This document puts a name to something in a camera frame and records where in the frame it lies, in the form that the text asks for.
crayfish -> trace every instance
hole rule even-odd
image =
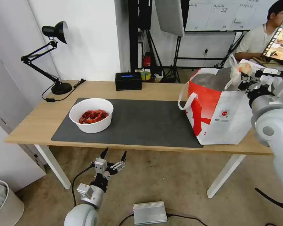
[[[91,124],[99,122],[106,118],[109,114],[104,110],[88,110],[86,111],[79,120],[81,124]]]

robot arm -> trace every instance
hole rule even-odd
[[[85,204],[75,206],[66,216],[64,226],[96,226],[97,211],[101,207],[103,196],[107,191],[108,181],[112,175],[117,174],[125,167],[126,154],[124,152],[120,162],[113,164],[104,158],[107,154],[106,148],[92,164],[95,167],[95,180],[90,185],[80,184],[77,191]]]
[[[274,168],[283,184],[283,75],[266,68],[252,76],[242,73],[238,89],[246,91],[252,125],[260,143],[274,153]]]

black box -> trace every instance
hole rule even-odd
[[[142,89],[141,77],[140,72],[115,73],[116,90]]]

white desk leg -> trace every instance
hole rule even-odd
[[[37,145],[35,144],[35,147],[38,149],[42,157],[45,159],[47,164],[50,166],[54,174],[57,176],[57,178],[60,180],[60,182],[63,184],[65,189],[69,189],[71,186],[70,181],[68,180],[66,174],[62,170],[61,166],[53,156],[52,152],[46,145]]]
[[[225,167],[219,173],[218,177],[214,180],[210,188],[207,190],[207,195],[209,198],[213,198],[216,192],[221,188],[224,182],[230,177],[234,170],[239,166],[246,155],[234,154],[229,159]]]

white shirt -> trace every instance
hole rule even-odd
[[[265,33],[265,24],[260,25],[254,29],[251,29],[243,37],[239,46],[233,52],[233,55],[239,52],[247,52],[247,53],[263,52],[263,50],[266,48],[267,44],[269,43],[274,33],[272,33],[271,35],[267,35]],[[224,67],[230,67],[229,59],[226,60]]]

